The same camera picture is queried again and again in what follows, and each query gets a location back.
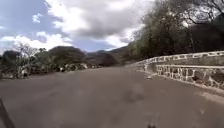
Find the road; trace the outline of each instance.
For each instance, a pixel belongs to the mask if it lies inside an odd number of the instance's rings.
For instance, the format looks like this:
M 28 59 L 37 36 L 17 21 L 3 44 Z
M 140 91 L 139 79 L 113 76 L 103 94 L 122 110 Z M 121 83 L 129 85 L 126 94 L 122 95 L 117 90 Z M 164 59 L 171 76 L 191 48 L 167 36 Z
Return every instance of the road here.
M 2 81 L 0 97 L 16 128 L 224 128 L 223 93 L 125 68 Z

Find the stone wall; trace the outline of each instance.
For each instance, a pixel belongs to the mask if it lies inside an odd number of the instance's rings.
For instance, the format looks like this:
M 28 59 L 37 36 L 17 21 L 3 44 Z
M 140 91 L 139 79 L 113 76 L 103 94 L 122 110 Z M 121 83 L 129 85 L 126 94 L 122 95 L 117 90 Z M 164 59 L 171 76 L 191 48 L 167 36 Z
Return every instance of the stone wall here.
M 156 65 L 224 66 L 224 51 L 154 57 L 131 66 L 141 71 L 156 72 Z
M 150 74 L 224 90 L 224 51 L 154 57 L 129 66 Z
M 224 90 L 224 67 L 157 65 L 157 74 L 169 78 Z

